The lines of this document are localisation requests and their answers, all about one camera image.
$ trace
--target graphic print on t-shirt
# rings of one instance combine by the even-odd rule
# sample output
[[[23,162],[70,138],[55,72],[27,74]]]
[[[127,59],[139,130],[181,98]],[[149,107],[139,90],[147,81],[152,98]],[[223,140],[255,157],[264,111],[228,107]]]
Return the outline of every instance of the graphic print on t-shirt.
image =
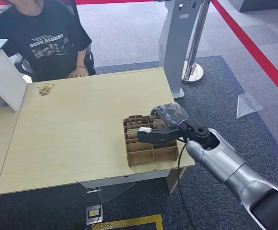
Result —
[[[67,51],[66,43],[69,40],[64,34],[59,35],[43,35],[32,39],[30,44],[32,52],[36,58],[51,55],[64,55]]]

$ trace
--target silver cylinder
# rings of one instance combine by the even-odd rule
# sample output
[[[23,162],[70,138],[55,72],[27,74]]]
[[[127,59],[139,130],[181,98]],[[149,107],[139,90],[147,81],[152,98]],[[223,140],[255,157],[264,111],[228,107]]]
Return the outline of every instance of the silver cylinder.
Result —
[[[196,25],[194,26],[193,31],[193,39],[190,44],[190,51],[188,57],[188,63],[186,68],[185,74],[183,76],[182,81],[187,82],[193,74],[193,67],[196,67],[194,60],[198,52],[199,44],[203,31],[204,24],[205,22],[207,13],[210,5],[210,0],[202,0],[201,7],[196,19]]]

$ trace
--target dark blue carpet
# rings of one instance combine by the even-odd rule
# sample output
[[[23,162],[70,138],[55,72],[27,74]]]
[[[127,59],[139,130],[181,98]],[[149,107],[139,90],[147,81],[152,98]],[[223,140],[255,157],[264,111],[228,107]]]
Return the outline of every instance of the dark blue carpet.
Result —
[[[178,102],[197,123],[212,127],[262,176],[278,185],[278,144],[258,113],[236,119],[237,96],[244,93],[221,56],[197,58],[205,76],[182,87]],[[144,69],[156,62],[97,68],[99,73]],[[200,165],[188,168],[182,191],[197,230],[258,229],[225,186]],[[85,208],[96,204],[97,194],[86,194],[79,184],[0,195],[0,230],[73,229],[84,223]],[[165,230],[186,230],[189,224],[178,190],[168,194],[165,178],[137,183],[104,205],[104,221],[162,214]],[[153,225],[132,227],[152,230]]]

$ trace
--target table leg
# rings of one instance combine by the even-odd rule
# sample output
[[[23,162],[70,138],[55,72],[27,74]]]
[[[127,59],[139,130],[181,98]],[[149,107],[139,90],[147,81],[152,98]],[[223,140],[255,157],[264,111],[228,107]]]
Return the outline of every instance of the table leg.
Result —
[[[180,168],[180,179],[183,176],[187,168],[187,167]],[[168,192],[171,194],[173,190],[178,185],[178,170],[171,169],[165,179],[167,180]]]

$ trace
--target hand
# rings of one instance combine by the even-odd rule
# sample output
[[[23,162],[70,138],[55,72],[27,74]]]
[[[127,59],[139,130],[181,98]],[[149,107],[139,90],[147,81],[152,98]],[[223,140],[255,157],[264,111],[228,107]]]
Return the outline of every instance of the hand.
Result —
[[[72,75],[73,78],[84,77],[84,76],[89,76],[87,69],[84,67],[76,67],[73,72],[73,75]]]

